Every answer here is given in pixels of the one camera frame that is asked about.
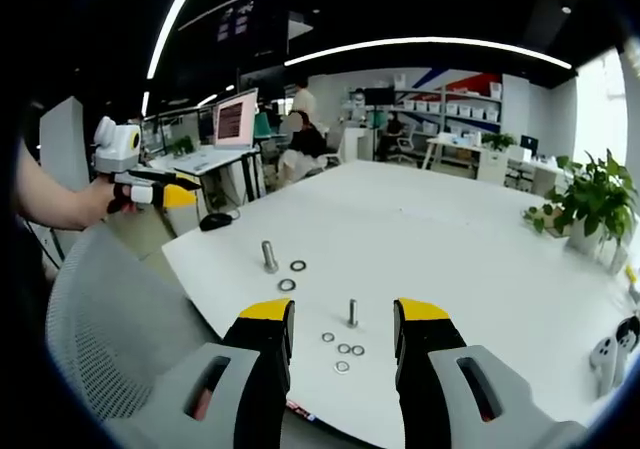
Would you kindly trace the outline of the person's left hand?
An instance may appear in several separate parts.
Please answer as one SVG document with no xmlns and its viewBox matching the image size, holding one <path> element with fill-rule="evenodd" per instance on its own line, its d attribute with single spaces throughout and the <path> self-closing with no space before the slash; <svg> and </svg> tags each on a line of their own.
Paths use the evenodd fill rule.
<svg viewBox="0 0 640 449">
<path fill-rule="evenodd" d="M 87 188 L 92 214 L 105 218 L 117 212 L 135 213 L 136 204 L 131 200 L 131 187 L 115 183 L 109 176 L 98 176 Z"/>
</svg>

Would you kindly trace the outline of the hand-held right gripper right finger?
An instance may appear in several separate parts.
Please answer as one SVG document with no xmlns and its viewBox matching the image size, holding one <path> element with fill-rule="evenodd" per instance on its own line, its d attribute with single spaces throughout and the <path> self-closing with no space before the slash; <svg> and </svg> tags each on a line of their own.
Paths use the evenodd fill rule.
<svg viewBox="0 0 640 449">
<path fill-rule="evenodd" d="M 585 432 L 533 401 L 529 383 L 481 345 L 467 345 L 449 314 L 394 302 L 396 391 L 408 448 L 575 448 Z"/>
</svg>

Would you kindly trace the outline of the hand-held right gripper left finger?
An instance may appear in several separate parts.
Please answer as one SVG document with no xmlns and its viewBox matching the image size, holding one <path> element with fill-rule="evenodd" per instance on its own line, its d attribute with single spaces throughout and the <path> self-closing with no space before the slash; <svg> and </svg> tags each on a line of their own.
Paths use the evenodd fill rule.
<svg viewBox="0 0 640 449">
<path fill-rule="evenodd" d="M 293 351 L 289 298 L 243 310 L 219 344 L 207 343 L 156 382 L 146 404 L 104 423 L 122 448 L 277 448 Z"/>
</svg>

